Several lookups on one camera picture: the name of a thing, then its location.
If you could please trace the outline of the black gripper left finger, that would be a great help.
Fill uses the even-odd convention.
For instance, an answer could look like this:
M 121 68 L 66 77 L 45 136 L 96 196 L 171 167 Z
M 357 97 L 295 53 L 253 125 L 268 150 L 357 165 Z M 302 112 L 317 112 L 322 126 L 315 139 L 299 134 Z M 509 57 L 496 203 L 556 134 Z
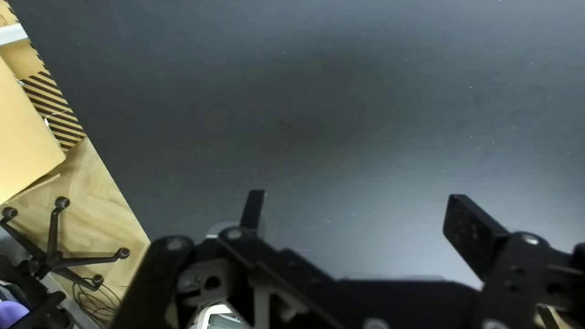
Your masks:
M 266 192 L 251 190 L 246 200 L 240 225 L 247 231 L 258 231 L 264 212 Z

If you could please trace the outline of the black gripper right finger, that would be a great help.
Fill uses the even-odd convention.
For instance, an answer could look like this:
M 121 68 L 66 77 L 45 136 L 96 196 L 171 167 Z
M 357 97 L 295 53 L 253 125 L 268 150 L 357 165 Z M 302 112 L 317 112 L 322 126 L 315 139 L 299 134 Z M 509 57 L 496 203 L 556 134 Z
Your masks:
M 487 276 L 509 231 L 467 194 L 449 198 L 443 234 L 474 271 Z

